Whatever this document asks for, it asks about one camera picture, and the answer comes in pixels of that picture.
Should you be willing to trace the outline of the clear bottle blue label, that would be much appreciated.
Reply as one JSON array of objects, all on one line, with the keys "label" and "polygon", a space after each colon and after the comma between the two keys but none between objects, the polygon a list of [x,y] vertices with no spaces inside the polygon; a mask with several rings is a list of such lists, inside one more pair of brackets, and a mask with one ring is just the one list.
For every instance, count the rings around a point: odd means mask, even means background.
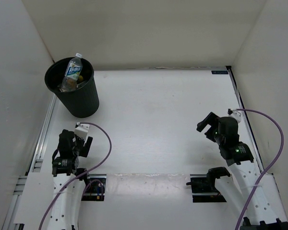
[{"label": "clear bottle blue label", "polygon": [[77,81],[83,68],[81,59],[82,54],[76,53],[75,57],[69,61],[60,87],[61,92],[71,92],[77,89]]}]

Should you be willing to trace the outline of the clear bottle yellow cap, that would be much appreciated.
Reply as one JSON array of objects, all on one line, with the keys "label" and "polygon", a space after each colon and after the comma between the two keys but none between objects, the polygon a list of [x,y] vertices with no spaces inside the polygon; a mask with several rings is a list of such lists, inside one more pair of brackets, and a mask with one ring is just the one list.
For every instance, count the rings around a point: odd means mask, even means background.
[{"label": "clear bottle yellow cap", "polygon": [[84,77],[82,75],[80,75],[78,77],[77,84],[82,84],[82,83],[85,83],[85,79],[84,79]]}]

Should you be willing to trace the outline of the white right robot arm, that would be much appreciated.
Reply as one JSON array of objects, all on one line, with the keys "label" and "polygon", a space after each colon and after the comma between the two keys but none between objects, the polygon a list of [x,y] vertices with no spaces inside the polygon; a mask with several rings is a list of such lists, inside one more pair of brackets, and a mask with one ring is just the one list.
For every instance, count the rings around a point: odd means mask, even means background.
[{"label": "white right robot arm", "polygon": [[260,184],[267,171],[260,172],[249,146],[240,141],[238,134],[242,109],[228,110],[219,117],[210,112],[197,124],[205,136],[218,145],[226,167],[211,168],[207,172],[206,187],[218,191],[238,216],[237,230],[288,230],[288,221],[281,220],[271,207]]}]

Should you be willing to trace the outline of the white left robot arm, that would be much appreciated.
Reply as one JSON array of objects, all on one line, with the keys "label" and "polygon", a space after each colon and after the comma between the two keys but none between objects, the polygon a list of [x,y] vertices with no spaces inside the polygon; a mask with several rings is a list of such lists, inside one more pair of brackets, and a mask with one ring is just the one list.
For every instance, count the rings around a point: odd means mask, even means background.
[{"label": "white left robot arm", "polygon": [[52,155],[53,199],[48,230],[77,230],[83,192],[89,190],[91,180],[79,168],[79,157],[87,157],[93,138],[88,137],[89,126],[74,131],[64,129]]}]

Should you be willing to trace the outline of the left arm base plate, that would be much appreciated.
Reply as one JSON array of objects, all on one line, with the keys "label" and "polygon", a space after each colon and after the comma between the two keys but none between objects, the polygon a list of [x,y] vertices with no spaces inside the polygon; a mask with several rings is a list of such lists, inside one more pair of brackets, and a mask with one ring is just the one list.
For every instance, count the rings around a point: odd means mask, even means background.
[{"label": "left arm base plate", "polygon": [[86,186],[82,201],[104,201],[106,191],[106,174],[90,174],[85,182]]}]

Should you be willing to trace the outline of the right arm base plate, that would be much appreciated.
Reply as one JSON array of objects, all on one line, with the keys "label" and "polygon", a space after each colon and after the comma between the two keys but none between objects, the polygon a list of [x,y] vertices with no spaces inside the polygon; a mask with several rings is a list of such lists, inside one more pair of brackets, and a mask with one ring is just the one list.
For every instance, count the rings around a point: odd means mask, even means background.
[{"label": "right arm base plate", "polygon": [[211,187],[206,175],[204,174],[191,174],[190,181],[186,186],[192,190],[193,203],[225,203],[226,200],[222,194]]}]

